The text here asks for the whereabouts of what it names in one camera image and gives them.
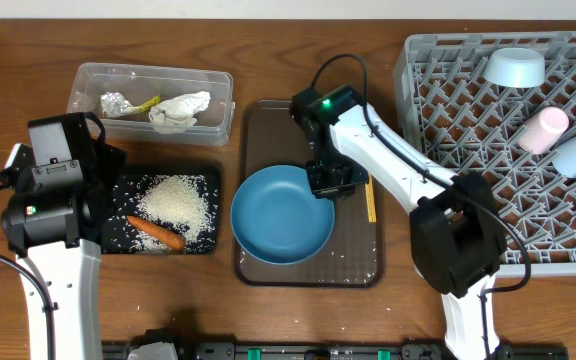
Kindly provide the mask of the orange carrot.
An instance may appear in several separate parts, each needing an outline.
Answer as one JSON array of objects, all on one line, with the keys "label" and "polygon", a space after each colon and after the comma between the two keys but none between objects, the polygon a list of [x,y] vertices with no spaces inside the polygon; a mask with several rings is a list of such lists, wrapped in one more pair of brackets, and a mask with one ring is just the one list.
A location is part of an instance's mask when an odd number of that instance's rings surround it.
[{"label": "orange carrot", "polygon": [[172,250],[182,251],[185,248],[186,242],[181,235],[136,216],[128,216],[127,220],[132,226],[156,238]]}]

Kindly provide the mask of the green foil snack wrapper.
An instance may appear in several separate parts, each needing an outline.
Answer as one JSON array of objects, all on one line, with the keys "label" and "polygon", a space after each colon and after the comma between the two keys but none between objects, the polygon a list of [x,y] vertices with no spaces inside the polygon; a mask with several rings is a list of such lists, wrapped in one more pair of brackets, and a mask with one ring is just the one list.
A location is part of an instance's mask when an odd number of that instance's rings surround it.
[{"label": "green foil snack wrapper", "polygon": [[150,110],[162,101],[159,95],[140,105],[133,105],[122,93],[107,92],[100,96],[102,113],[107,118],[130,116]]}]

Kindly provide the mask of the light blue bowl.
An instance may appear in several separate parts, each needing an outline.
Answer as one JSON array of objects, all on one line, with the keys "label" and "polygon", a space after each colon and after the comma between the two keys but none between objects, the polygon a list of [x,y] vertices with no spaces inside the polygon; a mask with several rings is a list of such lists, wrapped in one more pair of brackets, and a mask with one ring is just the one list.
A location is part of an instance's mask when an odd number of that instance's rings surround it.
[{"label": "light blue bowl", "polygon": [[494,51],[483,71],[486,81],[511,88],[532,88],[545,81],[545,58],[527,48],[502,48]]}]

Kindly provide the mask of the white tissue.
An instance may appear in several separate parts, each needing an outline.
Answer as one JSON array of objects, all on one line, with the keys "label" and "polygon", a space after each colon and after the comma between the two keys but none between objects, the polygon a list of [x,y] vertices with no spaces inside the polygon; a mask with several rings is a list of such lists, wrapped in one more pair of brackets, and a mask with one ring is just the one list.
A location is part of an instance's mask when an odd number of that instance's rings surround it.
[{"label": "white tissue", "polygon": [[151,126],[160,134],[183,133],[197,123],[195,115],[208,108],[207,91],[183,94],[153,106],[148,114]]}]

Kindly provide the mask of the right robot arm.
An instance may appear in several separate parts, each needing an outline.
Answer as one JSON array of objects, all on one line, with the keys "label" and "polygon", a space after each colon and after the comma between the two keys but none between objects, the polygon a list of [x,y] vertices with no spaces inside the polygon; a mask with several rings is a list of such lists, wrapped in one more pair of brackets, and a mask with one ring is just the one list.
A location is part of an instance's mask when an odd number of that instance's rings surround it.
[{"label": "right robot arm", "polygon": [[507,243],[487,180],[427,158],[349,86],[327,95],[308,87],[289,113],[314,152],[306,164],[313,195],[334,199],[381,184],[408,214],[416,271],[441,295],[446,347],[457,359],[489,358],[500,344],[490,292]]}]

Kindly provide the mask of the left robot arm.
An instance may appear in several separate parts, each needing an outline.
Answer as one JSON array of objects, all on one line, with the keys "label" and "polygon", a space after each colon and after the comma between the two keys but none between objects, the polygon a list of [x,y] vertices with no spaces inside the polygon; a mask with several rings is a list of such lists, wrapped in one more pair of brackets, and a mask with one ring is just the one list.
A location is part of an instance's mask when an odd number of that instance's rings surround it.
[{"label": "left robot arm", "polygon": [[1,215],[14,265],[22,270],[34,359],[99,359],[98,282],[104,223],[124,151],[92,136],[91,112],[28,124],[0,183],[13,190]]}]

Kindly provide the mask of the white pink cup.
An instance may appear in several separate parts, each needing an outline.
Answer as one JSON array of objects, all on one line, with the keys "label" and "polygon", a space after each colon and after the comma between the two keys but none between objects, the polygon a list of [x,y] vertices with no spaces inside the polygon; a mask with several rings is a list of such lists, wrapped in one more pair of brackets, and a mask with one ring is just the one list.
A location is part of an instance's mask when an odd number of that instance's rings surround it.
[{"label": "white pink cup", "polygon": [[539,155],[547,152],[568,129],[567,114],[556,107],[546,107],[525,123],[517,143],[525,151]]}]

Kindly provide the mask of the dark blue plate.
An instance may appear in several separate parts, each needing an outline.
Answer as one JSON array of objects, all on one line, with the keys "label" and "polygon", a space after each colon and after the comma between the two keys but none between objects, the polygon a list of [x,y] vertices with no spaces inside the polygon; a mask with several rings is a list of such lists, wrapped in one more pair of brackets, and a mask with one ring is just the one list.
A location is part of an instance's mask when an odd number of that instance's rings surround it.
[{"label": "dark blue plate", "polygon": [[289,265],[313,257],[326,245],[335,206],[312,194],[305,169],[274,165],[244,180],[232,201],[230,223],[248,254]]}]

